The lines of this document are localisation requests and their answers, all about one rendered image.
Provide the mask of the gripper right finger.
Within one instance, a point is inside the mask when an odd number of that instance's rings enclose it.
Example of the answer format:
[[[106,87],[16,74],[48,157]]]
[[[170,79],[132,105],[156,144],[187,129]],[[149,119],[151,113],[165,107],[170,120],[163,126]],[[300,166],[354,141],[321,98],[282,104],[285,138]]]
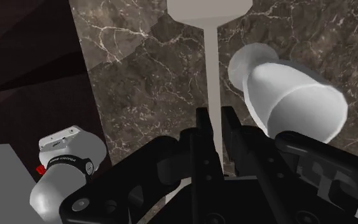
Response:
[[[294,131],[267,137],[242,125],[231,106],[221,108],[223,141],[237,175],[255,175],[278,224],[358,224],[354,213],[326,201],[283,159],[304,158],[319,176],[352,188],[358,200],[358,156]]]

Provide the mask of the white footed cup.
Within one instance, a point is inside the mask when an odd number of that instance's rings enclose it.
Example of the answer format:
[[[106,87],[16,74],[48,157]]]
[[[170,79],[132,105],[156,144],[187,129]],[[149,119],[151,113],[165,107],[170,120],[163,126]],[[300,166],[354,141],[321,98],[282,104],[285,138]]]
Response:
[[[329,143],[342,130],[348,103],[342,91],[306,66],[280,59],[263,43],[235,52],[228,66],[256,125],[270,138],[295,131]]]

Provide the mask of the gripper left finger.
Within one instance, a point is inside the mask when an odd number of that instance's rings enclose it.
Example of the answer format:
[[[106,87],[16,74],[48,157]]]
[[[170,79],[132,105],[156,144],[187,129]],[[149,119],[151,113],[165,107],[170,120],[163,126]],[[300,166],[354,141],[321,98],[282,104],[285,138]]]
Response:
[[[174,214],[189,209],[193,224],[210,224],[220,213],[224,183],[207,108],[196,109],[196,125],[179,139],[158,136],[68,196],[59,208],[63,224],[136,224],[181,180],[189,190],[171,200]]]

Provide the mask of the grey flat spatula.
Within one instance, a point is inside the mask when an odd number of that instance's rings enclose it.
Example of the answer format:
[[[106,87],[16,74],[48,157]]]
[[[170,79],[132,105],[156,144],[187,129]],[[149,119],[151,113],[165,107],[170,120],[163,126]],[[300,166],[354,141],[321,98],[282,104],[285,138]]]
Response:
[[[209,115],[221,167],[224,162],[217,28],[245,15],[251,7],[252,0],[167,0],[167,12],[176,22],[203,30]]]

